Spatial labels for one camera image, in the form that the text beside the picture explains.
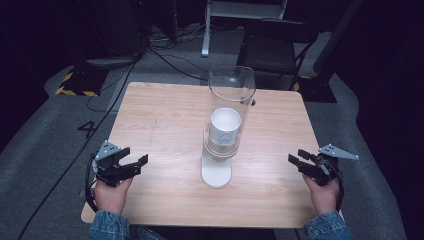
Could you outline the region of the clear cup dispenser white base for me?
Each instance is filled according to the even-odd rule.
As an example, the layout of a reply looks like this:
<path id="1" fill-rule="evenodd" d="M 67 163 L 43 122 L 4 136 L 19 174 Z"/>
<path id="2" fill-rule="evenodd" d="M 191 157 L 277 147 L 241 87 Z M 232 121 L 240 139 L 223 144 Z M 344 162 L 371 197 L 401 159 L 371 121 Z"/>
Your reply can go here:
<path id="1" fill-rule="evenodd" d="M 209 71 L 201 176 L 212 188 L 226 186 L 232 177 L 232 158 L 237 154 L 253 96 L 256 92 L 254 72 L 245 66 L 217 66 Z M 231 108 L 241 117 L 237 140 L 218 145 L 209 136 L 210 117 L 218 108 Z"/>

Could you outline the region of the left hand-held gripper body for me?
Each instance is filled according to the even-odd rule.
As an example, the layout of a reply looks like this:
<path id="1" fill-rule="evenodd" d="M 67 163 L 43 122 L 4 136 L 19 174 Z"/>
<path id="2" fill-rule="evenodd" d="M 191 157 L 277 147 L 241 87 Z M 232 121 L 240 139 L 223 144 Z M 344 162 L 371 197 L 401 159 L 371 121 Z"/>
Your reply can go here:
<path id="1" fill-rule="evenodd" d="M 133 178 L 140 174 L 141 168 L 133 167 L 132 163 L 121 165 L 120 161 L 114 160 L 114 154 L 120 148 L 105 140 L 94 156 L 94 173 L 97 178 L 108 186 L 116 187 L 120 181 Z"/>

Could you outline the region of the yellow-black striped floor plate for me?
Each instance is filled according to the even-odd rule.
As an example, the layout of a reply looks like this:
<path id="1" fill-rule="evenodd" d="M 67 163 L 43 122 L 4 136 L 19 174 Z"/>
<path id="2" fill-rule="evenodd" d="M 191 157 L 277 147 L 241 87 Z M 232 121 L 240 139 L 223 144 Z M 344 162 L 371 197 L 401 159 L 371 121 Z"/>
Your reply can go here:
<path id="1" fill-rule="evenodd" d="M 82 71 L 72 68 L 62 80 L 55 94 L 89 97 L 99 96 L 108 74 L 108 70 L 94 68 Z"/>
<path id="2" fill-rule="evenodd" d="M 328 82 L 321 82 L 316 77 L 298 76 L 293 90 L 298 92 L 305 102 L 336 103 Z"/>

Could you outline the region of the white metal stand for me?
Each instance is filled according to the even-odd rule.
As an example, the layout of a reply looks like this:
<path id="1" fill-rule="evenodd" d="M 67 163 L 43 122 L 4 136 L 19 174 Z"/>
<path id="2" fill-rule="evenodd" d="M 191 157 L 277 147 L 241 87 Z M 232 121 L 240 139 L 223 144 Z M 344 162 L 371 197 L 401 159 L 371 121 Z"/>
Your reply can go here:
<path id="1" fill-rule="evenodd" d="M 277 4 L 245 3 L 225 0 L 207 0 L 205 8 L 205 31 L 201 50 L 202 57 L 209 56 L 211 21 L 213 17 L 241 19 L 282 19 L 288 0 L 278 0 Z"/>

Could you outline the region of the white paper cup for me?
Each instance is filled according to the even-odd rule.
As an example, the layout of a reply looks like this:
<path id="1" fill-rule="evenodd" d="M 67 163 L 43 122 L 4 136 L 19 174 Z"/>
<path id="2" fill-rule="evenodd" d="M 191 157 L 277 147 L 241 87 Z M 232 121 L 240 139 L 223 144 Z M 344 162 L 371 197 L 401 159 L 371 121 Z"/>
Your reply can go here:
<path id="1" fill-rule="evenodd" d="M 231 108 L 218 108 L 210 117 L 209 136 L 218 145 L 233 144 L 239 135 L 241 117 Z"/>

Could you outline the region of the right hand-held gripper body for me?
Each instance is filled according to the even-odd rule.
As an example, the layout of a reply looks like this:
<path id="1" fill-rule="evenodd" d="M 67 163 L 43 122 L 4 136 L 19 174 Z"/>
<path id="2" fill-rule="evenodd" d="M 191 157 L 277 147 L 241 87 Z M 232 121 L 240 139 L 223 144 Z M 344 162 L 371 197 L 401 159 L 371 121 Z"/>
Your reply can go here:
<path id="1" fill-rule="evenodd" d="M 324 186 L 335 178 L 341 178 L 341 173 L 338 170 L 339 158 L 349 160 L 359 159 L 357 154 L 347 152 L 332 144 L 320 147 L 317 155 L 311 155 L 311 164 L 303 162 L 303 166 L 299 171 L 312 178 L 319 186 Z"/>

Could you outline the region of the black slanted pole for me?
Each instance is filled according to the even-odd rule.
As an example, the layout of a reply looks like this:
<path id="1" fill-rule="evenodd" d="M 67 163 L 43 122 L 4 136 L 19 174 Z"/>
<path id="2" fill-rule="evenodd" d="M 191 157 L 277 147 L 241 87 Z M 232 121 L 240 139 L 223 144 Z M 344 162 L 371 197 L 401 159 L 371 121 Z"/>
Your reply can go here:
<path id="1" fill-rule="evenodd" d="M 320 77 L 332 72 L 335 63 L 337 62 L 336 58 L 340 48 L 342 37 L 349 28 L 350 23 L 354 19 L 363 1 L 364 0 L 353 0 L 346 13 L 342 17 L 341 21 L 337 25 L 335 31 L 332 33 L 329 41 L 327 42 L 322 52 L 318 56 L 317 60 L 315 61 L 313 65 L 313 70 Z"/>

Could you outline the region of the person's left hand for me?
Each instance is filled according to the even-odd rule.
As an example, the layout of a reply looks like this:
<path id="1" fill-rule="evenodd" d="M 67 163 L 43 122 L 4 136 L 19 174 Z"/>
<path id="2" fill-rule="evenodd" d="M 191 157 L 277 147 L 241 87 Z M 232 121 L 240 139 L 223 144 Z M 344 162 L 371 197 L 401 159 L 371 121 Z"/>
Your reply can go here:
<path id="1" fill-rule="evenodd" d="M 98 181 L 95 186 L 95 203 L 99 210 L 122 214 L 125 208 L 127 193 L 133 179 L 126 179 L 116 187 Z"/>

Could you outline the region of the dark equipment box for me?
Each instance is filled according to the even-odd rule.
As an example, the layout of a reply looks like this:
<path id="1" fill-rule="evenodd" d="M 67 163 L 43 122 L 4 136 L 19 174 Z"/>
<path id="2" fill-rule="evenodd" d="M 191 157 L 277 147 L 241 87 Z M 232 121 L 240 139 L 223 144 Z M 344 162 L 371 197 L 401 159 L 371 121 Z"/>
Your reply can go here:
<path id="1" fill-rule="evenodd" d="M 130 56 L 142 53 L 143 44 L 130 0 L 98 0 L 97 11 L 104 39 L 113 50 Z"/>

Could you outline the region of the person's right hand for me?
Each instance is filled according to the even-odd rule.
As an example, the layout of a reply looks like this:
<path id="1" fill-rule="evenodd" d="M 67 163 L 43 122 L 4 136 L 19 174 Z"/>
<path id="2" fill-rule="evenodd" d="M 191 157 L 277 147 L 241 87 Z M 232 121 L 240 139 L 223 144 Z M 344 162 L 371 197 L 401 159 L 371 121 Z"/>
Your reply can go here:
<path id="1" fill-rule="evenodd" d="M 337 209 L 339 185 L 335 180 L 329 181 L 324 186 L 319 186 L 306 175 L 303 175 L 303 179 L 310 190 L 312 205 L 317 215 L 323 215 Z"/>

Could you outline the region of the black folding chair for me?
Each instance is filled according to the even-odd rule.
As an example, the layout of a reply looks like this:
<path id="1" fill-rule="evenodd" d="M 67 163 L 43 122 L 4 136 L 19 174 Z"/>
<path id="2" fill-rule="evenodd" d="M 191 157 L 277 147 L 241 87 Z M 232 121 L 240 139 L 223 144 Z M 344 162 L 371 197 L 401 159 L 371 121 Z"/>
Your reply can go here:
<path id="1" fill-rule="evenodd" d="M 292 89 L 306 53 L 318 36 L 318 29 L 307 22 L 273 18 L 256 20 L 244 34 L 237 65 L 291 76 L 289 89 Z"/>

